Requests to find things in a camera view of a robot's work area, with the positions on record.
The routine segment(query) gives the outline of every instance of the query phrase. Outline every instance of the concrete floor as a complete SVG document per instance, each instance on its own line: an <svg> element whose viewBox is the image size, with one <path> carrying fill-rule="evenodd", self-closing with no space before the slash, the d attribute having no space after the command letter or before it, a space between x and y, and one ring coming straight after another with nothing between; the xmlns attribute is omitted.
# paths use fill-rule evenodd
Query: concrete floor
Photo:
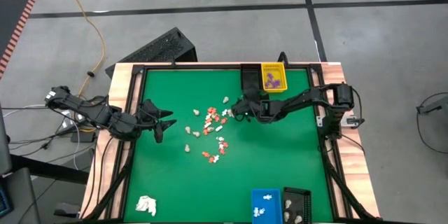
<svg viewBox="0 0 448 224"><path fill-rule="evenodd" d="M401 0L312 0L314 3ZM81 0L87 11L241 4L303 4L305 0ZM77 12L74 0L37 0L33 13ZM342 62L349 84L363 99L360 128L379 211L386 220L445 223L448 156L419 140L415 106L448 91L448 5L316 9L328 61ZM318 61L306 9L250 10L94 17L106 40L107 58L85 96L105 95L103 70L162 33L178 27L195 45L199 61ZM0 82L3 106L42 104L52 86L77 91L99 59L95 31L82 18L30 19ZM27 111L6 119L14 141L53 133L60 117ZM448 151L442 113L421 119L423 135ZM24 154L39 146L27 146ZM74 151L67 139L32 158L51 160Z"/></svg>

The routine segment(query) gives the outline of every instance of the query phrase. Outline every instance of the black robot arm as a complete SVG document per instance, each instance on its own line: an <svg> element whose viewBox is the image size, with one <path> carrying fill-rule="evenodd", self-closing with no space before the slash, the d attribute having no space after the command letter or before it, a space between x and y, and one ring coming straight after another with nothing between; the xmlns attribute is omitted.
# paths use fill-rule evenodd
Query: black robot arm
<svg viewBox="0 0 448 224"><path fill-rule="evenodd" d="M324 94L329 90L332 91L334 98L332 104L324 99ZM284 101L263 98L262 95L251 91L245 92L244 98L232 106L233 115L237 118L254 117L260 123L273 123L285 118L290 112L319 105L324 107L326 112L322 121L322 134L331 139L339 139L342 116L354 107L353 89L345 83L311 87Z"/></svg>
<svg viewBox="0 0 448 224"><path fill-rule="evenodd" d="M156 142L162 143L163 132L176 120L161 121L171 111L158 109L147 99L134 115L122 112L121 108L107 104L108 97L98 104L91 104L70 93L67 86L53 87L45 98L50 109L68 109L82 115L91 125L108 130L111 136L124 141L137 140L143 130L153 130Z"/></svg>

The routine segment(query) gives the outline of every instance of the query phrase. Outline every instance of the green mat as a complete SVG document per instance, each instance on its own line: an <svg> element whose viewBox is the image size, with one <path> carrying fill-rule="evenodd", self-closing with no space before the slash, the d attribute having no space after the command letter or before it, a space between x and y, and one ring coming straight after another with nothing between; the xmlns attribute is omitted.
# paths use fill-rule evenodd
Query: green mat
<svg viewBox="0 0 448 224"><path fill-rule="evenodd" d="M309 88L306 71L290 70L286 76L288 90L271 99ZM270 125L229 118L220 132L204 136L207 109L221 114L241 96L239 71L149 71L145 85L143 99L173 111L166 120L178 121L161 144L152 132L137 141L125 222L251 222L251 190L284 186L312 191L313 221L333 220L311 107ZM226 96L230 101L223 104ZM193 109L201 114L195 116ZM186 134L186 126L201 137ZM202 152L219 154L217 136L229 147L217 163L209 163ZM190 153L184 151L186 144ZM135 210L143 195L157 200L155 216Z"/></svg>

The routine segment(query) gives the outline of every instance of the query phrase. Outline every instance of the crumpled white paper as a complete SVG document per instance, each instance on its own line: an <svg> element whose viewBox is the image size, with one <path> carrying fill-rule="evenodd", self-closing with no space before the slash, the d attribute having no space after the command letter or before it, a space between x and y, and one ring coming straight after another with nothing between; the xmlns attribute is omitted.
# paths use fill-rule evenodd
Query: crumpled white paper
<svg viewBox="0 0 448 224"><path fill-rule="evenodd" d="M151 213L152 216L155 216L155 199L151 199L149 196L141 196L139 199L139 203L136 205L136 211L146 211Z"/></svg>

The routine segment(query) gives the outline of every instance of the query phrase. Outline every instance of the black stand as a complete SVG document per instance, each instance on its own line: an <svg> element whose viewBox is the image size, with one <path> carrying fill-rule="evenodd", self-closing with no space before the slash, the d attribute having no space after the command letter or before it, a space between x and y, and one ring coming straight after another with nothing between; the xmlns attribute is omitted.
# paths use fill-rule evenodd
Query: black stand
<svg viewBox="0 0 448 224"><path fill-rule="evenodd" d="M428 114L434 110L444 109L448 115L448 96L443 97L437 101L431 102L428 105L417 107L419 114Z"/></svg>
<svg viewBox="0 0 448 224"><path fill-rule="evenodd" d="M11 162L13 166L10 172L15 172L26 167L29 169L31 175L84 185L87 184L89 179L89 174L86 171L78 171L56 164L48 164L18 155L11 155Z"/></svg>

